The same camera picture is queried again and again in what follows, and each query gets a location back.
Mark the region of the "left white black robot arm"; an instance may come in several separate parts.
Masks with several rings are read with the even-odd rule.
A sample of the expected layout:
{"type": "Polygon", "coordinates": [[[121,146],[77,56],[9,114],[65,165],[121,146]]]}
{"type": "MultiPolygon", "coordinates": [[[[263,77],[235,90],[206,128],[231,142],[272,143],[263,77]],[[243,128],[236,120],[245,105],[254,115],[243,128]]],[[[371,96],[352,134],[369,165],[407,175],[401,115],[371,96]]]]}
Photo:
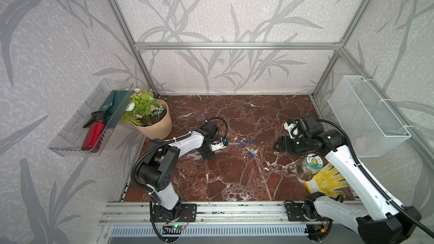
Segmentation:
{"type": "Polygon", "coordinates": [[[226,148],[223,137],[217,140],[218,126],[206,122],[187,134],[170,140],[154,139],[145,154],[133,165],[130,178],[132,184],[148,191],[153,203],[167,211],[177,209],[180,198],[172,185],[172,179],[180,157],[197,151],[203,160],[215,157],[217,151],[226,148]]]}

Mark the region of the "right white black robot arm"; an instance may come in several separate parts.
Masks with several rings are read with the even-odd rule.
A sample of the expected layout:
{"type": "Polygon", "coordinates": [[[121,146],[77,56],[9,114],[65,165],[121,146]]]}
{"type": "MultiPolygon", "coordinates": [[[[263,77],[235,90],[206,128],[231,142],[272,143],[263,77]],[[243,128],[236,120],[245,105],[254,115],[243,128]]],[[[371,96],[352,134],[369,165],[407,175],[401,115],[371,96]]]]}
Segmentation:
{"type": "Polygon", "coordinates": [[[289,218],[325,221],[321,229],[307,228],[309,239],[322,241],[334,222],[357,233],[366,244],[400,244],[416,228],[423,228],[420,212],[405,206],[381,185],[359,160],[347,133],[336,123],[308,114],[284,123],[289,132],[273,145],[280,153],[301,155],[315,151],[325,157],[359,196],[363,206],[343,202],[341,195],[327,195],[320,189],[305,197],[298,210],[286,206],[289,218]]]}

